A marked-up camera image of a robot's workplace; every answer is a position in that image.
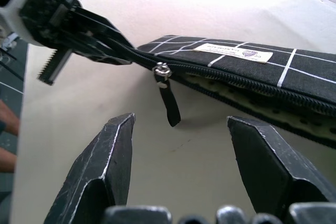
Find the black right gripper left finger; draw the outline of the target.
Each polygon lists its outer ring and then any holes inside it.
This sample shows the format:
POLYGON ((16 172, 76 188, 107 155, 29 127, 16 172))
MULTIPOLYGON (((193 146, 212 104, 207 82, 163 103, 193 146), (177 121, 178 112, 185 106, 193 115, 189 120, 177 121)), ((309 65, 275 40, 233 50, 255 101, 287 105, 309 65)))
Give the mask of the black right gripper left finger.
POLYGON ((72 164, 44 224, 101 224, 128 200, 134 113, 111 118, 72 164))

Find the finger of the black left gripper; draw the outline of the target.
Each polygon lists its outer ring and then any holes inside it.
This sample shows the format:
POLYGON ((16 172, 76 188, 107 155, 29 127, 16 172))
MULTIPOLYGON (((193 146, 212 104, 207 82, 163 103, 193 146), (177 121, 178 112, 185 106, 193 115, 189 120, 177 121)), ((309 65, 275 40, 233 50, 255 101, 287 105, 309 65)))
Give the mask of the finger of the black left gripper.
POLYGON ((122 47, 135 48, 109 20, 75 8, 75 51, 118 51, 122 47))
POLYGON ((132 63, 129 59, 125 58, 122 53, 117 52, 98 39, 86 34, 69 35, 68 43, 74 53, 94 62, 117 66, 130 65, 132 63))

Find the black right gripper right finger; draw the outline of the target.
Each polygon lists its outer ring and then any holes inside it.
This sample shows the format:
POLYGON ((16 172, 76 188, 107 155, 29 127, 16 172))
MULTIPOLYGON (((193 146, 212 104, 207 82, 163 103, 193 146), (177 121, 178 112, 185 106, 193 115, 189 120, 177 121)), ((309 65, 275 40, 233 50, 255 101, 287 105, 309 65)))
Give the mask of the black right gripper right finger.
POLYGON ((336 187, 272 125, 229 116, 227 127, 243 184, 257 213, 284 217, 294 203, 336 203, 336 187))

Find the black white-grid zipper pouch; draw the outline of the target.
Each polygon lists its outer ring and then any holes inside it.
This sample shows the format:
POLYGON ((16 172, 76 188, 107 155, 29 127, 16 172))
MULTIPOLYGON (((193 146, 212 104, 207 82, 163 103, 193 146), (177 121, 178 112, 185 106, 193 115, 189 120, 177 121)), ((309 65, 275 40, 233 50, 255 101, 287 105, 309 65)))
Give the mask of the black white-grid zipper pouch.
POLYGON ((176 35, 139 50, 166 63, 173 80, 336 149, 336 54, 176 35))

